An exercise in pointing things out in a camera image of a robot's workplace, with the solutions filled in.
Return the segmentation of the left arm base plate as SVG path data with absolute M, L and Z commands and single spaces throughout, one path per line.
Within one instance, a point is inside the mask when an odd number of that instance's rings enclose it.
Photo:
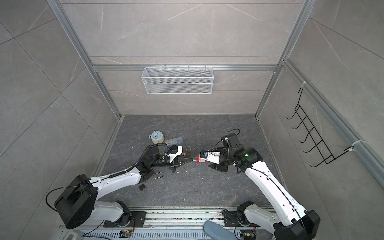
M 142 228 L 146 220 L 147 212 L 138 211 L 131 212 L 129 216 L 123 216 L 123 221 L 110 222 L 105 221 L 103 224 L 104 228 Z

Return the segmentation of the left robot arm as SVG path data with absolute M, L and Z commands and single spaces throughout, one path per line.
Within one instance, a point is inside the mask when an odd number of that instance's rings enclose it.
M 139 159 L 130 167 L 99 177 L 79 175 L 67 187 L 53 205 L 67 229 L 75 229 L 89 221 L 110 222 L 118 227 L 133 223 L 130 209 L 123 201 L 103 202 L 100 199 L 119 189 L 142 184 L 155 174 L 155 167 L 178 167 L 193 161 L 182 146 L 165 143 L 147 146 Z

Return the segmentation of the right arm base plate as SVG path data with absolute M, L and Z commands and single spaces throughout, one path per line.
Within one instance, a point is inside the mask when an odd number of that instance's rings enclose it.
M 225 227 L 236 227 L 244 224 L 245 221 L 240 217 L 237 211 L 222 210 Z

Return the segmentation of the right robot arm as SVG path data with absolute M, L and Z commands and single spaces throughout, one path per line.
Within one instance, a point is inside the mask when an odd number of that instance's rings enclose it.
M 261 190 L 274 208 L 270 212 L 246 201 L 237 208 L 241 225 L 254 224 L 272 233 L 277 240 L 313 240 L 321 218 L 314 210 L 307 210 L 296 201 L 272 174 L 261 155 L 254 148 L 244 148 L 235 133 L 221 138 L 223 147 L 202 150 L 198 161 L 210 163 L 210 168 L 226 173 L 229 166 L 244 173 Z

